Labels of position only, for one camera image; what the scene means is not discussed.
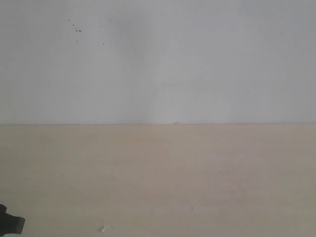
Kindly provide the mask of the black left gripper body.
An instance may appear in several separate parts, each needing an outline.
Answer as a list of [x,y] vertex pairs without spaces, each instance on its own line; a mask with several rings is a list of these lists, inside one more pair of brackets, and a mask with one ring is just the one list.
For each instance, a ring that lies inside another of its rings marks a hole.
[[0,205],[0,234],[9,235],[17,234],[20,235],[23,231],[25,218],[19,216],[13,216],[8,214],[7,207],[3,204]]

